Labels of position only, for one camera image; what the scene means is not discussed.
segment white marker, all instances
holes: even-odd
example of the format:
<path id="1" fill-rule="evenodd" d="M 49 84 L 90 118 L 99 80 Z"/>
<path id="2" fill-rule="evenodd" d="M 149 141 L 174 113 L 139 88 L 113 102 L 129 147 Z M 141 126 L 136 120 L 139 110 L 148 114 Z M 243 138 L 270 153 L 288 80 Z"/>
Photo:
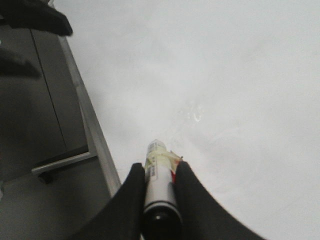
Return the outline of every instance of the white marker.
<path id="1" fill-rule="evenodd" d="M 148 146 L 145 162 L 146 194 L 142 234 L 145 240 L 178 240 L 182 220 L 174 193 L 176 169 L 181 157 L 168 152 L 163 142 Z"/>

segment marker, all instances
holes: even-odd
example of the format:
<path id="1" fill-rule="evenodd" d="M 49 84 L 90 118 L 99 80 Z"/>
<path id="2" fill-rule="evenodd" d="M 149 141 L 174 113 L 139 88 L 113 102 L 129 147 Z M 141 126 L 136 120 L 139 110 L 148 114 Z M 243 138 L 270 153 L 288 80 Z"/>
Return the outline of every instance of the marker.
<path id="1" fill-rule="evenodd" d="M 182 219 L 174 193 L 176 169 L 181 157 L 168 152 L 163 142 L 152 141 L 145 161 L 146 194 L 142 235 L 145 240 L 179 240 Z"/>

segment white tabletop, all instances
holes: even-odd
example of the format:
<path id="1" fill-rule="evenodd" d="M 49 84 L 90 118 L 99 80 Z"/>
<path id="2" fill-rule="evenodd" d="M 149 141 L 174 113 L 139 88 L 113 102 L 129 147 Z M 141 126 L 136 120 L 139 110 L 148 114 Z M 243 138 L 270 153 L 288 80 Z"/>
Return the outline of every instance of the white tabletop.
<path id="1" fill-rule="evenodd" d="M 55 6 L 121 181 L 159 139 L 267 239 L 320 239 L 320 1 Z"/>

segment gray floor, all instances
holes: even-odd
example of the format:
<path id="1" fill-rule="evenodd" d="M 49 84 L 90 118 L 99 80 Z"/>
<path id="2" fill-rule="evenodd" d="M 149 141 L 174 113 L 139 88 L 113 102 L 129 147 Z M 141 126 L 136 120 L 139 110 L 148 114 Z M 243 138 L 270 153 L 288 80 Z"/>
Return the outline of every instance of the gray floor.
<path id="1" fill-rule="evenodd" d="M 4 184 L 1 240 L 62 240 L 95 216 L 110 199 L 98 159 L 53 173 L 41 183 L 27 174 Z"/>

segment gray cabinet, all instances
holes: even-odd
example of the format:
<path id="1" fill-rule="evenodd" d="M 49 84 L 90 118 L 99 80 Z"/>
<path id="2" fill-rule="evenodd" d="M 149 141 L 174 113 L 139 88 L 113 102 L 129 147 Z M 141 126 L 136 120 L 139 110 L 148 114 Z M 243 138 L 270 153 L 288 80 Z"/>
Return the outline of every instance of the gray cabinet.
<path id="1" fill-rule="evenodd" d="M 2 25 L 0 41 L 41 72 L 39 79 L 0 77 L 0 167 L 8 181 L 39 162 L 83 151 L 87 140 L 58 37 Z"/>

